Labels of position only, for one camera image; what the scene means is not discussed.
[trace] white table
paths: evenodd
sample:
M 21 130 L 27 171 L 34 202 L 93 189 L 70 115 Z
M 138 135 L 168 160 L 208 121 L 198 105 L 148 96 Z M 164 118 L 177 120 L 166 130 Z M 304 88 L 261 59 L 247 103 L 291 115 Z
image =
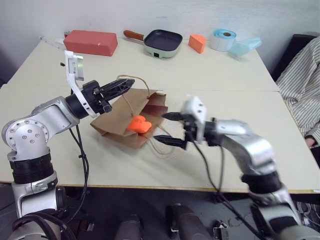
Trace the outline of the white table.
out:
M 154 68 L 149 66 L 149 68 L 139 68 L 139 71 L 132 72 L 135 68 L 128 65 L 125 53 L 126 51 L 134 50 L 137 52 L 136 58 L 139 59 L 140 64 L 146 65 L 150 61 L 151 63 L 149 64 Z M 182 46 L 181 51 L 172 61 L 179 59 L 179 56 L 193 54 L 189 50 L 187 47 Z M 209 53 L 209 50 L 206 49 L 208 54 L 217 55 L 225 61 L 226 59 L 231 61 L 231 59 L 226 58 L 224 53 Z M 199 96 L 208 108 L 208 117 L 243 120 L 249 123 L 257 134 L 271 143 L 274 147 L 281 180 L 287 185 L 290 192 L 312 193 L 314 190 L 320 189 L 320 171 L 317 164 L 280 94 L 276 92 L 277 86 L 274 86 L 273 81 L 269 79 L 269 75 L 266 75 L 265 69 L 261 71 L 252 70 L 256 72 L 256 75 L 259 75 L 259 72 L 261 75 L 260 78 L 256 78 L 256 84 L 254 84 L 253 78 L 239 77 L 238 80 L 242 80 L 243 84 L 237 85 L 239 89 L 235 89 L 235 86 L 233 86 L 234 88 L 229 90 L 224 89 L 226 86 L 221 83 L 231 86 L 232 82 L 234 84 L 237 83 L 236 79 L 226 78 L 223 82 L 210 82 L 205 78 L 206 75 L 200 74 L 202 77 L 198 78 L 198 82 L 201 82 L 202 86 L 206 85 L 206 87 L 198 89 L 200 87 L 196 87 L 197 82 L 187 78 L 187 74 L 177 75 L 174 83 L 169 77 L 162 79 L 159 75 L 153 75 L 152 72 L 159 72 L 156 66 L 162 66 L 161 68 L 165 69 L 168 66 L 168 60 L 153 59 L 140 51 L 142 51 L 142 46 L 120 40 L 118 49 L 113 57 L 84 54 L 86 81 L 94 78 L 102 84 L 103 80 L 107 83 L 115 79 L 116 75 L 120 73 L 135 74 L 145 78 L 152 89 L 163 89 L 163 92 L 167 94 L 166 105 L 169 107 L 169 111 L 178 111 L 183 101 L 187 99 L 187 94 Z M 63 55 L 63 51 L 52 46 L 44 43 L 38 45 L 13 77 L 12 82 L 0 89 L 0 111 L 5 113 L 2 114 L 3 117 L 0 119 L 0 126 L 4 126 L 12 119 L 27 116 L 33 107 L 40 103 L 57 96 L 69 95 L 70 88 L 65 82 L 65 70 L 59 66 L 59 63 L 64 61 Z M 248 55 L 248 58 L 252 61 L 251 65 L 256 64 L 256 68 L 262 64 L 258 57 L 255 52 Z M 102 67 L 100 61 L 108 63 L 105 63 L 105 67 Z M 139 61 L 137 60 L 132 64 L 139 66 Z M 248 62 L 243 63 L 244 67 L 239 67 L 238 75 L 245 76 L 246 73 L 242 72 L 242 70 L 245 68 L 249 70 L 249 65 Z M 172 75 L 176 73 L 171 69 L 163 74 L 170 76 L 170 71 L 172 71 Z M 178 81 L 180 84 L 185 81 L 181 89 L 178 88 Z M 264 85 L 266 89 L 269 87 L 269 89 L 259 89 L 260 85 Z M 91 121 L 90 117 L 86 117 L 80 123 L 84 148 L 90 162 L 89 186 L 188 190 L 211 189 L 205 174 L 204 163 L 191 144 L 188 147 L 188 151 L 175 149 L 171 155 L 163 157 L 155 153 L 149 143 L 139 150 L 133 150 L 101 137 L 90 126 Z M 182 129 L 177 124 L 169 121 L 163 123 L 168 131 L 180 137 Z M 171 149 L 171 147 L 164 146 L 156 141 L 154 143 L 164 152 Z M 57 171 L 59 184 L 81 186 L 84 182 L 82 162 L 78 159 L 79 149 L 73 142 L 69 132 L 65 131 L 56 135 L 49 141 L 48 145 L 51 148 L 52 164 Z M 201 148 L 210 161 L 211 174 L 217 182 L 220 170 L 220 151 L 216 147 L 201 146 Z M 0 161 L 1 182 L 13 180 L 12 170 L 5 157 L 8 152 L 9 148 L 4 144 L 0 144 L 0 153 L 3 158 Z M 233 156 L 227 151 L 225 160 L 223 189 L 228 192 L 246 192 L 246 184 L 240 181 L 241 172 L 239 167 Z

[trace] person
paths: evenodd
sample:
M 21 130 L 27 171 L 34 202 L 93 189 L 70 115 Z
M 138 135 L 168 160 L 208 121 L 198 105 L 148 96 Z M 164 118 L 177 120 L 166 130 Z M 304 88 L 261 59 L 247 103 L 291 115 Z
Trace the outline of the person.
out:
M 316 148 L 312 153 L 320 167 L 320 37 L 292 59 L 276 84 L 305 143 Z

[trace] person's arm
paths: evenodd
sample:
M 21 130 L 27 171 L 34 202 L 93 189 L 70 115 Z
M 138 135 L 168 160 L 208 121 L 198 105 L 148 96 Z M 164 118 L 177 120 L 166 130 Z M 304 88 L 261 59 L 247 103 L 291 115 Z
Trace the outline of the person's arm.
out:
M 301 99 L 312 73 L 320 62 L 318 54 L 315 54 L 319 51 L 319 45 L 320 38 L 313 39 L 294 57 L 276 81 L 283 100 L 291 112 L 293 112 L 292 106 Z
M 320 145 L 320 122 L 305 134 L 305 142 L 308 147 L 318 147 Z

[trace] red rectangular block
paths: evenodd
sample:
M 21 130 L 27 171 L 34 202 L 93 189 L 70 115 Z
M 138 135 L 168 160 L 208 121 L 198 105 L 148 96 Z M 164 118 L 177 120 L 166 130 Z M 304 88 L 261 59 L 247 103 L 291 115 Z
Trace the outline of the red rectangular block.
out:
M 117 35 L 111 32 L 73 30 L 64 39 L 67 50 L 111 57 L 118 45 Z

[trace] pan handle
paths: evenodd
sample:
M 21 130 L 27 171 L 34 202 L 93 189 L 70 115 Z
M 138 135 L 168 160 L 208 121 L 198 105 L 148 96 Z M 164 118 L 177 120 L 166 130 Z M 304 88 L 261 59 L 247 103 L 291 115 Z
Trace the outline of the pan handle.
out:
M 136 33 L 134 31 L 130 31 L 130 30 L 124 30 L 123 31 L 123 34 L 127 37 L 127 38 L 130 38 L 130 39 L 137 39 L 137 40 L 140 40 L 140 41 L 143 41 L 144 40 L 144 36 L 140 33 Z

